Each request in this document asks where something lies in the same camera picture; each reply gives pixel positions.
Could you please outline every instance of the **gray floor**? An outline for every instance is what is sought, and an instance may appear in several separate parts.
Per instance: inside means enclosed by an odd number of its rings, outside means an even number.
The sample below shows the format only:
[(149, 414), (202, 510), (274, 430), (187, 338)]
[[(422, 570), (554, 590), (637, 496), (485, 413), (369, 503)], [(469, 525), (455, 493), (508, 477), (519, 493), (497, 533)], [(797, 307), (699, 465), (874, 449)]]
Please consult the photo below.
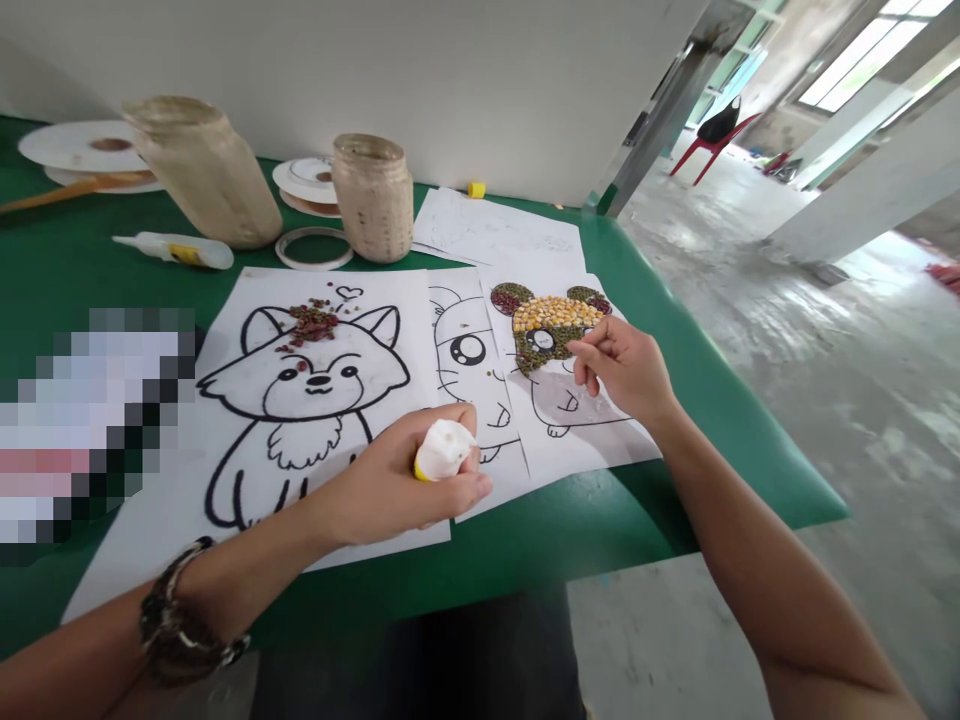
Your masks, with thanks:
[[(686, 147), (685, 135), (678, 147)], [(740, 155), (659, 161), (620, 216), (853, 519), (800, 532), (933, 718), (960, 715), (960, 298), (893, 233), (825, 289), (758, 253), (812, 199)], [(703, 561), (570, 587), (584, 694), (603, 720), (767, 718), (756, 662)]]

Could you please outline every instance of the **black bag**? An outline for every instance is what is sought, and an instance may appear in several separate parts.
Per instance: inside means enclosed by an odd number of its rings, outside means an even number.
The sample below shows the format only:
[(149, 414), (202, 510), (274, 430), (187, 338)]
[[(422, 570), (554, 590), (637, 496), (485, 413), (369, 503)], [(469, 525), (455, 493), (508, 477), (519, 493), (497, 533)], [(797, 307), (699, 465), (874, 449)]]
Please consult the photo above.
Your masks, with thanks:
[(740, 96), (737, 95), (723, 110), (697, 128), (697, 137), (711, 145), (718, 143), (733, 132), (739, 119)]

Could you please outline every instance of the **cartoon cat drawing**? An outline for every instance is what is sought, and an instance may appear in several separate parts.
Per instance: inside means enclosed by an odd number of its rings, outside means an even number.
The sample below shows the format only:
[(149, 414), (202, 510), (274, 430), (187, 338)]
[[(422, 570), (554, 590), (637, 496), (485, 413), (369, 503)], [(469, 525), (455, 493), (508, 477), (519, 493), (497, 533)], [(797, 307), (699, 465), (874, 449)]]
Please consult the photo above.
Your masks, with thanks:
[(207, 487), (217, 527), (245, 530), (345, 469), (373, 440), (363, 411), (410, 382), (394, 352), (396, 307), (340, 317), (334, 339), (289, 347), (296, 325), (283, 308), (257, 308), (241, 330), (243, 354), (197, 383), (250, 420)]
[(604, 425), (629, 418), (602, 395), (590, 397), (573, 377), (570, 340), (581, 339), (611, 311), (596, 290), (576, 286), (567, 296), (537, 298), (523, 285), (501, 283), (490, 293), (497, 310), (511, 318), (517, 369), (530, 381), (537, 417), (550, 437), (561, 438), (570, 428)]
[(480, 463), (491, 462), (502, 447), (520, 442), (520, 434), (511, 424), (510, 399), (483, 297), (461, 298), (449, 288), (433, 286), (430, 302), (437, 316), (433, 339), (439, 389), (456, 402), (476, 406)]

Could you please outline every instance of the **pixelated area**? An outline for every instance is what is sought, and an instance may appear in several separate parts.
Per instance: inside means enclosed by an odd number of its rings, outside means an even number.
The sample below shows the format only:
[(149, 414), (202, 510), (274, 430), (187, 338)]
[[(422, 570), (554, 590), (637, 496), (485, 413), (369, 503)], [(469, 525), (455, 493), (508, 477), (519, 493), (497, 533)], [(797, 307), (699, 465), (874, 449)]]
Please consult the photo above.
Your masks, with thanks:
[(0, 403), (0, 566), (24, 567), (139, 492), (194, 398), (192, 310), (90, 311)]

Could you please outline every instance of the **red plastic chair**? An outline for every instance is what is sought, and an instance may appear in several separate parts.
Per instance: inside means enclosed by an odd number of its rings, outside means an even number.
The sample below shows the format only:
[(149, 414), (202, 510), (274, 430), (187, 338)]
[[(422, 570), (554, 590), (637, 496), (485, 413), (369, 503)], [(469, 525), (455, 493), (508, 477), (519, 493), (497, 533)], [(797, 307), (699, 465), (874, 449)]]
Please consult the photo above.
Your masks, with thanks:
[(733, 140), (741, 130), (743, 130), (747, 125), (749, 125), (758, 117), (760, 117), (760, 115), (761, 113), (757, 113), (756, 115), (751, 115), (746, 120), (744, 120), (739, 125), (737, 125), (733, 130), (731, 130), (730, 134), (727, 135), (723, 140), (721, 140), (718, 143), (708, 143), (701, 140), (700, 138), (697, 138), (696, 140), (694, 140), (693, 143), (690, 145), (690, 147), (687, 148), (687, 151), (683, 154), (683, 157), (680, 158), (680, 162), (677, 163), (677, 166), (670, 173), (670, 177), (673, 177), (674, 175), (677, 174), (677, 170), (679, 170), (680, 166), (687, 161), (688, 157), (693, 155), (694, 150), (696, 150), (698, 147), (705, 148), (706, 150), (710, 151), (713, 157), (710, 158), (706, 166), (703, 168), (703, 170), (700, 171), (700, 174), (697, 176), (696, 181), (693, 183), (694, 186), (696, 186), (700, 182), (700, 180), (703, 179), (703, 176), (707, 174), (707, 170), (709, 170), (710, 166), (713, 165), (713, 161), (717, 159), (717, 155), (720, 154), (720, 151), (723, 150), (727, 145), (729, 145), (730, 141)]

